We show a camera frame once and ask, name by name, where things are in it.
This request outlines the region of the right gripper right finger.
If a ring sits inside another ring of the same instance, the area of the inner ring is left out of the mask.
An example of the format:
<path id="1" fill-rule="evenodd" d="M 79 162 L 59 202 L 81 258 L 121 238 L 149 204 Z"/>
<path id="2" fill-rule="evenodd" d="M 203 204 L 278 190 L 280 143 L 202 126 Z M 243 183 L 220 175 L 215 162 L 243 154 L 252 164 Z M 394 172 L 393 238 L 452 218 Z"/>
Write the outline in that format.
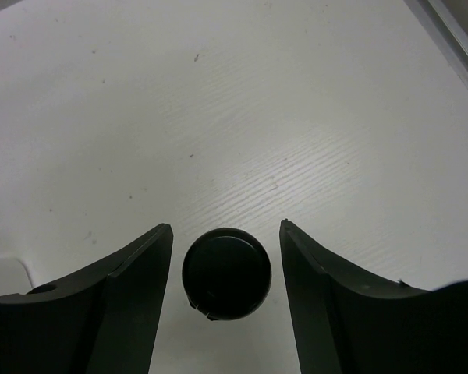
<path id="1" fill-rule="evenodd" d="M 433 291 L 367 271 L 280 226 L 303 373 L 468 373 L 468 280 Z"/>

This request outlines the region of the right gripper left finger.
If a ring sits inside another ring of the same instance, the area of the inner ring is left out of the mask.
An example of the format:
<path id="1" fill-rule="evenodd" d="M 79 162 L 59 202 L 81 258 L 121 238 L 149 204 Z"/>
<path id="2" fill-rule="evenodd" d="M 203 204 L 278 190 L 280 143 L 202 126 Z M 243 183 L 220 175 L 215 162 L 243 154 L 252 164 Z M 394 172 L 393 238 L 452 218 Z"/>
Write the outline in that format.
<path id="1" fill-rule="evenodd" d="M 172 243 L 159 224 L 74 273 L 0 296 L 0 373 L 147 373 Z"/>

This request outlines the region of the black-cap red-label spice bottle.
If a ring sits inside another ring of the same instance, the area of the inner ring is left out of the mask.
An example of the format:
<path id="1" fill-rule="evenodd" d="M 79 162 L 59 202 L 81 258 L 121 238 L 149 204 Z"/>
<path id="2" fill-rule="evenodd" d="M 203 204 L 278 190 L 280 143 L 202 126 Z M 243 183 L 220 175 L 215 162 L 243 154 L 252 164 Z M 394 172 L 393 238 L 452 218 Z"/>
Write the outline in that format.
<path id="1" fill-rule="evenodd" d="M 197 238 L 183 260 L 190 306 L 211 321 L 242 319 L 256 311 L 271 287 L 264 246 L 238 228 L 216 228 Z"/>

